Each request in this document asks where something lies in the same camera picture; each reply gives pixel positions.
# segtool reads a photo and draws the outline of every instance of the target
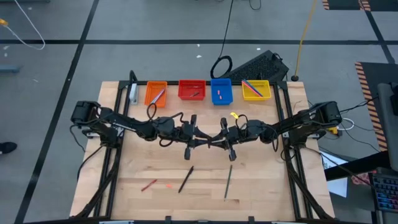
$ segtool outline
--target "yellow-black hazard stripe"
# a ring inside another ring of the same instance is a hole
[[[324,9],[329,10],[329,2],[328,2],[328,0],[322,0],[322,4],[323,4],[323,8]]]
[[[359,2],[359,6],[360,6],[361,10],[365,10],[365,11],[371,10],[371,6],[370,6],[368,0],[358,0],[358,2]]]
[[[361,62],[355,62],[355,69],[356,73],[358,74],[359,82],[361,84],[363,96],[365,97],[365,99],[370,100],[372,98],[372,94],[369,89],[368,82],[366,81],[366,76],[363,71]],[[382,125],[380,123],[379,115],[377,114],[373,101],[370,101],[368,103],[368,111],[369,115],[371,116],[371,121],[373,124],[374,132],[377,137],[379,148],[381,151],[386,151],[388,149],[386,137],[382,130]]]

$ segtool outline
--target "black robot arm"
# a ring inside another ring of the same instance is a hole
[[[181,126],[175,126],[174,118],[180,116]],[[182,142],[185,148],[184,158],[190,159],[191,150],[201,145],[220,147],[228,150],[229,159],[234,161],[236,153],[233,145],[244,142],[255,141],[260,138],[261,142],[269,144],[277,139],[280,134],[289,134],[289,145],[303,144],[311,134],[335,127],[341,123],[341,116],[337,103],[329,101],[317,103],[308,110],[299,111],[291,118],[287,118],[276,124],[266,124],[257,119],[248,119],[244,127],[238,124],[228,127],[226,118],[221,118],[221,131],[218,135],[211,137],[201,132],[196,125],[197,116],[191,116],[191,120],[183,121],[183,113],[177,113],[171,117],[149,118],[147,121],[138,121],[134,118],[116,113],[109,108],[103,108],[97,102],[79,101],[73,111],[71,121],[79,128],[87,127],[83,134],[97,133],[101,144],[106,147],[118,145],[118,130],[116,127],[135,132],[146,141],[154,141],[160,138],[159,144],[167,147],[173,142]]]

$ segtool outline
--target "gray floor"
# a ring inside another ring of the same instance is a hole
[[[48,40],[78,40],[93,0],[52,0],[49,4],[24,3],[22,7]],[[230,1],[100,0],[88,39],[222,39]],[[311,0],[262,1],[252,11],[247,1],[235,0],[228,39],[300,39],[311,8]],[[374,12],[386,40],[398,40],[398,12]],[[0,4],[0,17],[23,39],[38,39],[14,4]],[[0,27],[0,40],[13,39]],[[363,11],[326,11],[319,0],[308,40],[377,40]],[[210,68],[221,45],[85,45],[67,99],[57,124],[47,158],[33,194],[25,222],[66,218],[76,187],[76,172],[83,153],[68,132],[77,100],[96,100],[101,82],[125,80],[133,69],[140,80],[209,79]],[[398,46],[389,46],[398,61]],[[23,45],[1,45],[0,63],[23,65],[18,74],[0,76],[0,142],[15,141],[18,150],[0,156],[0,222],[12,223],[21,205],[37,157],[48,130],[76,45],[48,44],[42,51]],[[294,73],[298,45],[226,45],[224,54],[234,67],[265,50],[277,52],[289,76]],[[341,109],[364,100],[354,67],[355,62],[387,63],[378,45],[304,45],[299,77],[312,103],[335,100]],[[370,128],[366,108],[346,114],[356,124]],[[358,140],[377,146],[374,133],[353,129]],[[86,139],[78,135],[80,142]],[[347,135],[339,140],[321,139],[320,145],[350,157],[375,153]],[[336,214],[355,220],[367,213],[332,197]]]

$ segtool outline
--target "orange bin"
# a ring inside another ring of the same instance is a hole
[[[150,105],[152,100],[164,89],[162,96],[156,101],[156,107],[163,108],[166,106],[166,93],[167,93],[167,82],[147,82],[147,91],[145,93],[145,105]]]

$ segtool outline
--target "black keyboard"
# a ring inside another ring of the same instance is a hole
[[[242,79],[281,81],[287,71],[289,71],[289,68],[283,64],[282,60],[276,54],[267,50],[220,78],[230,78],[235,81]]]
[[[398,213],[398,177],[384,174],[369,174],[376,210]]]

